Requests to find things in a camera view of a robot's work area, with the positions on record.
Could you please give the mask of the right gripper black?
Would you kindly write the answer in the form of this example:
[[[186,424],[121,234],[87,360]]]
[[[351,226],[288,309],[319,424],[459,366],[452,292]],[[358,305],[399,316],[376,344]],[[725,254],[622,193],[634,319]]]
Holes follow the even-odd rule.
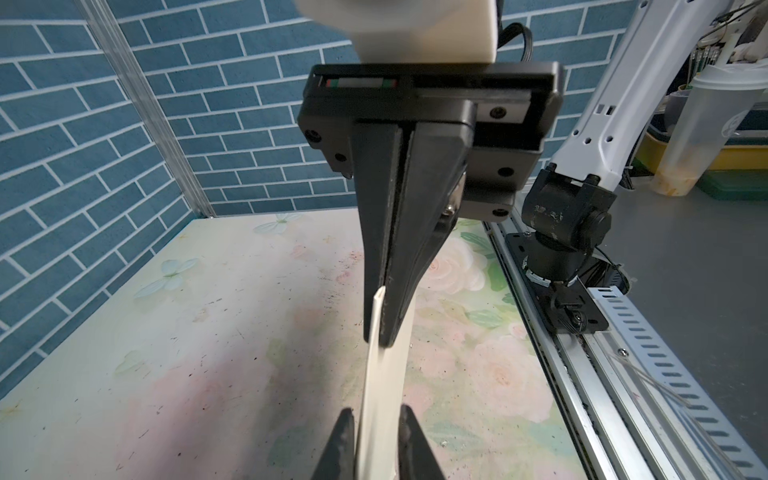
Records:
[[[458,210],[487,222],[512,213],[562,103],[557,62],[312,68],[297,122],[330,168],[355,181],[367,342],[394,345]],[[402,163],[402,129],[415,125]]]

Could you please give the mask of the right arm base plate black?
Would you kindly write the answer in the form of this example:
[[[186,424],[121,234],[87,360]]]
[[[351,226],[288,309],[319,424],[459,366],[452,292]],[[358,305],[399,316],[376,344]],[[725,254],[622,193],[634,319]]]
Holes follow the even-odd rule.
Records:
[[[510,233],[505,235],[505,243],[547,331],[582,335],[607,330],[609,321],[588,289],[605,289],[610,293],[611,287],[617,287],[626,294],[630,281],[623,266],[605,257],[593,256],[578,270],[578,276],[570,285],[544,285],[543,281],[534,281],[526,275],[527,247],[532,243],[531,238],[531,235]]]

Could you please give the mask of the cream letter paper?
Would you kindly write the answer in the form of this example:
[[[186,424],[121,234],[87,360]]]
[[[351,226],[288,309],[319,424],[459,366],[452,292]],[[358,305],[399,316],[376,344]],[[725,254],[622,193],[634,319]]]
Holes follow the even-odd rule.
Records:
[[[407,309],[394,344],[368,346],[365,382],[356,432],[355,477],[393,479],[397,473],[398,427],[414,308]]]

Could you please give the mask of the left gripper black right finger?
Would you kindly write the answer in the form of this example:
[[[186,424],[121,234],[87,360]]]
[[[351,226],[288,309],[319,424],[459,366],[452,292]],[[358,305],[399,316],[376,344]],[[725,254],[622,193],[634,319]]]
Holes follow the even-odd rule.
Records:
[[[400,479],[445,479],[415,413],[406,404],[402,404],[400,409],[397,448]]]

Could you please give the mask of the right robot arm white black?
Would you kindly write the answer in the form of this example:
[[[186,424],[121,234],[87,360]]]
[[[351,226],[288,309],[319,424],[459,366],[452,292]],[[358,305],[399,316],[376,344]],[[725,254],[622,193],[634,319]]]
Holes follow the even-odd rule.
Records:
[[[533,179],[527,265],[568,283],[607,234],[631,150],[726,1],[640,1],[569,138]],[[364,244],[363,337],[390,348],[416,287],[460,218],[500,222],[563,103],[563,70],[499,49],[499,1],[300,1],[352,43],[355,64],[310,71],[301,133],[355,184]]]

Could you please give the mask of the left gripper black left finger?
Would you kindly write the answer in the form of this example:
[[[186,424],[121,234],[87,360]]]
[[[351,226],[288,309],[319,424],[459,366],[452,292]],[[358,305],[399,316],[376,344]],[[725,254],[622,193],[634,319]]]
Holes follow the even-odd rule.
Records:
[[[340,412],[310,479],[355,479],[355,419],[351,408]]]

